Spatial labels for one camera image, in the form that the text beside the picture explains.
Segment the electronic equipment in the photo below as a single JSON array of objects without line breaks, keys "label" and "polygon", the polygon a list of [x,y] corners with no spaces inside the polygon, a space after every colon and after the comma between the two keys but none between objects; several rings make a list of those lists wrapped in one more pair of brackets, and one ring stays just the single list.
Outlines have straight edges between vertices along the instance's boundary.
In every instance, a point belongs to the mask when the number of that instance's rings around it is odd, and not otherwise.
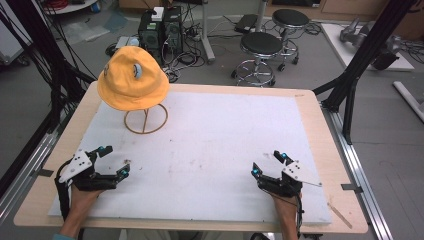
[{"label": "electronic equipment", "polygon": [[145,12],[141,16],[138,27],[140,47],[149,52],[160,66],[163,65],[162,50],[164,31],[162,22],[152,21],[152,12]]},{"label": "electronic equipment", "polygon": [[121,48],[123,46],[139,46],[139,41],[137,37],[120,37],[115,48]]},{"label": "electronic equipment", "polygon": [[183,52],[182,16],[181,7],[171,7],[165,10],[163,19],[165,39],[168,43],[168,53],[180,54]]},{"label": "electronic equipment", "polygon": [[154,7],[153,11],[154,11],[154,13],[152,14],[152,21],[162,22],[164,8],[163,7]]},{"label": "electronic equipment", "polygon": [[236,24],[234,31],[240,33],[249,33],[250,29],[255,28],[257,18],[258,16],[256,14],[244,15]]}]

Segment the wooden table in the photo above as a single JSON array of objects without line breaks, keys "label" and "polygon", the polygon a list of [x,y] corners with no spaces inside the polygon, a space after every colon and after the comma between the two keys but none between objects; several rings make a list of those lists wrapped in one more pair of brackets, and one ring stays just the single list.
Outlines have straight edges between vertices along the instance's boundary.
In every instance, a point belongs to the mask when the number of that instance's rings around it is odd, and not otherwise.
[{"label": "wooden table", "polygon": [[[97,94],[97,83],[89,87],[57,145],[47,160],[44,169],[57,170],[77,150],[82,136],[95,115],[101,99]],[[310,150],[315,159],[324,192],[328,201],[332,223],[328,225],[302,225],[303,233],[365,233],[366,220],[353,191],[344,191],[341,184],[350,183],[342,160],[326,124],[318,101],[312,91],[251,88],[206,85],[173,84],[171,91],[191,93],[227,93],[265,95],[294,98],[306,131]],[[14,222],[18,226],[60,226],[61,217],[47,213],[56,196],[52,177],[38,177],[17,212]],[[217,221],[173,221],[127,218],[90,218],[86,227],[146,228],[175,230],[222,230],[278,232],[277,223],[217,222]]]}]

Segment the robotic hand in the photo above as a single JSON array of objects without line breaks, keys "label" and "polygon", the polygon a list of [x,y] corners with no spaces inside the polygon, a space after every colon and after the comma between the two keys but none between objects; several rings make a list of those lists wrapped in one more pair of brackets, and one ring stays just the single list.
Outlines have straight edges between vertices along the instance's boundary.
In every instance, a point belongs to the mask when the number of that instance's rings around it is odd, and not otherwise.
[{"label": "robotic hand", "polygon": [[356,33],[356,26],[359,23],[359,18],[355,18],[349,26],[340,31],[340,41],[350,42],[356,48],[359,48],[368,36],[371,28],[374,26],[374,22],[365,24],[358,33]]},{"label": "robotic hand", "polygon": [[68,165],[68,167],[60,176],[59,183],[72,179],[72,183],[81,191],[116,189],[116,185],[129,176],[129,164],[117,170],[115,175],[102,175],[94,169],[97,155],[102,158],[112,151],[112,146],[99,147],[91,152],[78,150],[71,160],[65,162],[64,165]]},{"label": "robotic hand", "polygon": [[281,197],[293,197],[300,193],[303,183],[321,186],[319,178],[311,173],[301,162],[292,160],[287,154],[274,151],[274,157],[280,161],[284,168],[281,178],[273,178],[263,174],[262,170],[253,163],[252,175],[258,183],[258,187],[266,192]]},{"label": "robotic hand", "polygon": [[[59,168],[54,181],[59,195],[63,219],[66,219],[69,214],[70,198],[68,188],[71,184],[75,184],[80,191],[109,190],[116,189],[117,184],[129,176],[129,164],[117,170],[115,175],[101,175],[95,171],[94,164],[96,163],[97,155],[102,158],[112,151],[112,146],[99,147],[91,152],[78,150],[72,159],[66,161]],[[68,167],[60,176],[65,166]]]}]

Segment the metal rail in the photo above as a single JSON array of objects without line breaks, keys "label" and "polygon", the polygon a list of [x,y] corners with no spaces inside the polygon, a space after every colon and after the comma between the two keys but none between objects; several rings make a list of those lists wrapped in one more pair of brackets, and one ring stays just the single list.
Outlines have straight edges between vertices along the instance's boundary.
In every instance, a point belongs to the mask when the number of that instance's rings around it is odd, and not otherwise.
[{"label": "metal rail", "polygon": [[57,129],[51,134],[47,133],[44,135],[30,159],[0,199],[0,226],[18,202],[17,199],[20,199],[22,194],[28,190],[28,185],[35,179],[34,175],[37,174],[44,161],[50,155],[58,139]]},{"label": "metal rail", "polygon": [[323,110],[328,112],[333,123],[334,130],[340,141],[340,146],[345,157],[344,160],[349,167],[351,177],[355,181],[355,185],[362,188],[362,192],[358,194],[362,200],[363,207],[365,207],[368,214],[369,221],[372,224],[376,237],[380,240],[392,240],[392,234],[390,233],[390,229],[387,226],[383,213],[378,206],[371,186],[365,176],[358,155],[356,155],[353,145],[350,145],[343,136],[343,119],[340,117],[339,113],[333,113],[327,109]]}]

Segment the stool caster wheel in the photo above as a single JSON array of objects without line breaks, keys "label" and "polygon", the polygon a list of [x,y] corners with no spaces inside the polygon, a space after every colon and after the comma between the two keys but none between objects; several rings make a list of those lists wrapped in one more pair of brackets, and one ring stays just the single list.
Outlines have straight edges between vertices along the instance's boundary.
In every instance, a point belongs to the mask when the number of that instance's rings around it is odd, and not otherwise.
[{"label": "stool caster wheel", "polygon": [[271,81],[268,82],[268,85],[271,86],[271,87],[275,85],[275,78],[274,77],[272,77]]},{"label": "stool caster wheel", "polygon": [[286,65],[284,63],[282,63],[280,66],[278,66],[278,71],[282,72],[284,70],[284,68],[286,67]]},{"label": "stool caster wheel", "polygon": [[236,70],[234,70],[234,71],[231,73],[231,77],[232,77],[232,78],[236,78],[236,77],[237,77],[237,71],[236,71]]}]

